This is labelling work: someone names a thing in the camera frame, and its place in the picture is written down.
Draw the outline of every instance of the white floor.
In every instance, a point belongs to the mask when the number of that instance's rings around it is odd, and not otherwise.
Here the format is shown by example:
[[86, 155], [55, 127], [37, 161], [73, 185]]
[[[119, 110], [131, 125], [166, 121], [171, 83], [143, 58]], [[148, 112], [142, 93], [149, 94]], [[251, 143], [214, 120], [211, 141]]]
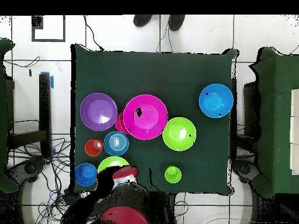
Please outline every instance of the white floor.
[[[134, 15], [87, 16], [87, 23], [95, 34], [96, 42], [109, 51], [159, 51], [159, 15], [144, 27], [133, 25]], [[161, 37], [165, 34], [168, 15], [161, 15]], [[92, 33], [85, 26], [83, 16], [66, 16], [66, 41], [64, 43], [32, 42], [30, 16], [0, 16], [0, 37], [15, 43], [5, 60], [18, 65], [27, 65], [37, 56], [41, 60], [29, 69], [4, 62], [6, 73], [15, 81], [15, 121], [39, 119], [38, 76], [48, 71], [54, 76], [51, 92], [53, 138], [66, 138], [69, 141], [70, 127], [70, 45], [82, 44], [98, 50]], [[191, 52], [219, 54], [228, 48], [236, 48], [238, 81], [238, 123], [244, 123], [242, 91], [244, 84], [255, 80], [255, 74], [248, 65], [256, 61], [258, 49], [273, 46], [283, 54], [291, 53], [299, 44], [297, 16], [286, 15], [186, 15], [182, 28], [169, 31], [161, 41], [161, 51], [175, 53]], [[36, 30], [36, 39], [61, 39], [62, 16], [45, 16], [44, 29]], [[35, 130], [37, 124], [20, 123], [16, 132]], [[46, 165], [44, 174], [54, 187], [54, 174]], [[69, 174], [61, 172], [63, 187], [69, 185]], [[233, 174], [231, 182], [235, 192], [230, 197], [216, 194], [186, 194], [188, 211], [178, 216], [178, 224], [246, 224], [251, 218], [252, 198], [247, 185], [238, 181]], [[178, 194], [177, 201], [183, 200], [184, 193]], [[23, 213], [26, 224], [34, 224], [39, 215], [38, 205], [48, 202], [49, 190], [43, 176], [33, 184], [27, 184], [23, 193]], [[178, 203], [176, 214], [182, 214], [187, 206]]]

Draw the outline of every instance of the green tablecloth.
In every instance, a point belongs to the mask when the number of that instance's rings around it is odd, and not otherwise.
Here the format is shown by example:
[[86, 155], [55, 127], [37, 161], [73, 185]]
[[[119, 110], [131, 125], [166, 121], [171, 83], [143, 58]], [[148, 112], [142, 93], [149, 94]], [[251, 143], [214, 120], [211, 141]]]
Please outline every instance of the green tablecloth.
[[262, 175], [253, 181], [264, 197], [277, 193], [299, 193], [299, 176], [290, 169], [291, 90], [299, 89], [299, 56], [261, 50], [253, 69], [261, 96], [258, 166]]
[[[138, 182], [152, 189], [152, 183], [169, 193], [219, 193], [229, 195], [227, 186], [229, 116], [212, 119], [199, 108], [199, 94], [211, 83], [231, 88], [231, 61], [237, 51], [225, 55], [170, 54], [145, 52], [95, 52], [79, 45], [76, 53], [75, 166], [89, 162], [96, 167], [109, 155], [103, 151], [89, 157], [84, 146], [90, 139], [101, 139], [110, 131], [92, 131], [81, 121], [80, 104], [87, 95], [102, 92], [114, 99], [119, 113], [136, 95], [150, 94], [160, 98], [168, 109], [169, 119], [188, 118], [197, 129], [195, 144], [184, 152], [169, 149], [159, 137], [141, 141], [128, 136], [130, 147], [122, 156], [137, 166]], [[182, 171], [176, 184], [164, 178], [165, 169], [175, 165]], [[75, 183], [75, 191], [93, 190]]]

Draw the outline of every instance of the green cup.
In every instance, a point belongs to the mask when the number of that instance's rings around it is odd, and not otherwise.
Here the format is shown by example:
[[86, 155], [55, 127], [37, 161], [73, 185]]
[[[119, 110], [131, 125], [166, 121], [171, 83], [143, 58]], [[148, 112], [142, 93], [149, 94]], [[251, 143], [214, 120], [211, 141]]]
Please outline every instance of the green cup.
[[165, 171], [165, 178], [169, 183], [177, 183], [182, 178], [182, 172], [175, 166], [169, 166]]

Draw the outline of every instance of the purple bowl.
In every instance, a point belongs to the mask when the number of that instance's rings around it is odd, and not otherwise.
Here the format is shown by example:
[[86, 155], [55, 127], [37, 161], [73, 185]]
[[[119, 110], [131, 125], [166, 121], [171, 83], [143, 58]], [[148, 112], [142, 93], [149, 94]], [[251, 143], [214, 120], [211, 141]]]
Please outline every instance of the purple bowl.
[[82, 101], [80, 117], [89, 129], [104, 131], [115, 124], [117, 106], [110, 96], [92, 93]]

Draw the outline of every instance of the blue cup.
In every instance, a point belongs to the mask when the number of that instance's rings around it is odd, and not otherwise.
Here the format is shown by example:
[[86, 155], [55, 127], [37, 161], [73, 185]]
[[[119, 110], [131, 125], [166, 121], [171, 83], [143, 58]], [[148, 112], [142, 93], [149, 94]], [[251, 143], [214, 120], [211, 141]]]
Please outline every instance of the blue cup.
[[119, 131], [112, 131], [104, 138], [104, 149], [112, 156], [121, 156], [128, 150], [128, 138]]
[[234, 97], [230, 89], [222, 84], [208, 85], [199, 96], [200, 109], [211, 118], [221, 118], [227, 115], [233, 103]]
[[96, 181], [97, 169], [90, 163], [81, 163], [75, 169], [75, 179], [81, 186], [91, 186]]

